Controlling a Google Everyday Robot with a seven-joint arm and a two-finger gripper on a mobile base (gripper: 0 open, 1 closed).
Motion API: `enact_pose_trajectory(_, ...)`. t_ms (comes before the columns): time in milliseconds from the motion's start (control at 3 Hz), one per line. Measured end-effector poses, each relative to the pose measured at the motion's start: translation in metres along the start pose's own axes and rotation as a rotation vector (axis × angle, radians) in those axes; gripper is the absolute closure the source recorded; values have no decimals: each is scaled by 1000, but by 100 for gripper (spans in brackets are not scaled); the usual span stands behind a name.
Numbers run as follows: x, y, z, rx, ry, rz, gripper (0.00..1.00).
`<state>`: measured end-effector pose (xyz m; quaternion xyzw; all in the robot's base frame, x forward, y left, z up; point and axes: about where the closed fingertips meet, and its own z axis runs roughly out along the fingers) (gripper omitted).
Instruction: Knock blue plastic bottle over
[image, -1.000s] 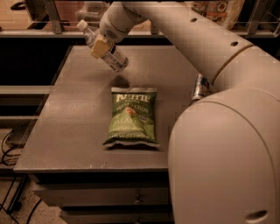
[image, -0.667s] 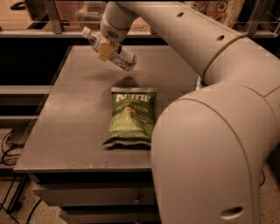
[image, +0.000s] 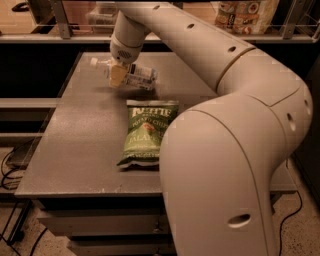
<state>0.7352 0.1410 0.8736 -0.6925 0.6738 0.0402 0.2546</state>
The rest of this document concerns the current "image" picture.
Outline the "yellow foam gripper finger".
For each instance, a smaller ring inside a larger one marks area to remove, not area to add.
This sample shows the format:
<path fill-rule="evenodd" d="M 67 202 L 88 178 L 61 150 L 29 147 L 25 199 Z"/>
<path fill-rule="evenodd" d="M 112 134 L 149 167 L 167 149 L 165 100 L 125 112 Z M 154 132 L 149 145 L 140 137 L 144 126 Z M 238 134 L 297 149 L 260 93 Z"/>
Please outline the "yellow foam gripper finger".
<path fill-rule="evenodd" d="M 109 85 L 119 87 L 128 72 L 127 65 L 112 64 L 109 70 Z"/>

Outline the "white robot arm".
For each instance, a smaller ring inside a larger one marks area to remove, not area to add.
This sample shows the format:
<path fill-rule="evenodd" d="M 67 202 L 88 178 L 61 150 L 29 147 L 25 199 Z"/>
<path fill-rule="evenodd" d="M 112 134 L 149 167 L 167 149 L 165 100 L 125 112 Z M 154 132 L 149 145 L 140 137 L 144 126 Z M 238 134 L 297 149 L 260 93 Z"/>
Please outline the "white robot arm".
<path fill-rule="evenodd" d="M 270 183 L 305 138 L 313 103 L 294 72 L 166 2 L 120 2 L 112 56 L 134 62 L 156 34 L 216 93 L 181 113 L 160 149 L 178 256 L 277 256 Z"/>

